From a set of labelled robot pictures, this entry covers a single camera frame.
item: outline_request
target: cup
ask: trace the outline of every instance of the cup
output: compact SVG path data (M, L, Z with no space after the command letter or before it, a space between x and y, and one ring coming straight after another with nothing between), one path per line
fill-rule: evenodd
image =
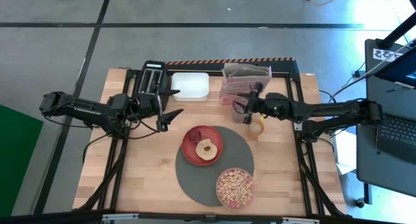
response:
M265 130L265 125L260 119L253 119L247 128L247 134L251 138L257 138Z
M238 97L233 101L233 104L231 105L231 116L233 117L233 121L236 123L242 123L244 117L246 117L247 114L244 113L243 107L238 105L237 102L243 105L247 105L248 100L243 97Z

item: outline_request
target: laptop screen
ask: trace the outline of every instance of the laptop screen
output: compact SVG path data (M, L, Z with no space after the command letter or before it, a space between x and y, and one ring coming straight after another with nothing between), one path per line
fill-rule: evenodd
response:
M416 87L416 48L411 49L400 58L389 63L375 74L376 77L409 88Z

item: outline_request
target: wooden table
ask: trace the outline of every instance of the wooden table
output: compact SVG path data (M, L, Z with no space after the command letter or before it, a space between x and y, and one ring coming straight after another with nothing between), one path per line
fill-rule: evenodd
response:
M110 96L122 92L124 79L125 70L109 70L101 96L102 103L105 103ZM210 92L205 102L177 102L171 97L166 111L178 108L185 110L173 120L168 132L141 140L129 140L117 211L265 216L306 214L293 124L290 121L267 118L264 120L264 133L256 140L248 138L247 125L234 123L231 118L231 107L220 105L218 94L221 82L221 77L210 77ZM301 82L305 102L320 103L315 75L301 74ZM292 87L296 96L296 86L293 84ZM287 95L285 79L273 78L262 97L268 92ZM145 119L145 122L155 126L155 118ZM239 133L247 141L254 157L255 180L254 202L248 208L234 211L223 206L203 206L182 191L176 179L176 153L185 133L195 125L227 127ZM131 136L142 136L149 132L148 129L139 127L131 132ZM91 140L103 134L101 129L94 129ZM74 208L83 205L102 181L110 143L110 138L104 138L90 146L75 196ZM318 141L313 144L313 148L320 185L338 209L346 213L331 145ZM112 185L109 186L109 191L112 191ZM317 213L315 193L310 184L309 193L313 211ZM110 198L111 193L108 192L105 207L109 207Z

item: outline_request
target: white bowl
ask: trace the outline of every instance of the white bowl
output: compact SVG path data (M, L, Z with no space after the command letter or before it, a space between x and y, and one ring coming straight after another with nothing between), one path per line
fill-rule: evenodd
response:
M176 101L206 101L209 93L209 76L200 72L174 73L172 89L181 90L174 95Z

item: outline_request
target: yellow-black hazard tape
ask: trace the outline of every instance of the yellow-black hazard tape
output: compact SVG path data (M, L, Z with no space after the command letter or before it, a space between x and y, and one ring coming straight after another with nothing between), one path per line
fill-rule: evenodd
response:
M240 58L240 59L211 59L211 60L192 60L167 62L166 65L186 65L186 64L216 64L216 63L236 63L236 62L273 62L273 61L294 61L294 58Z

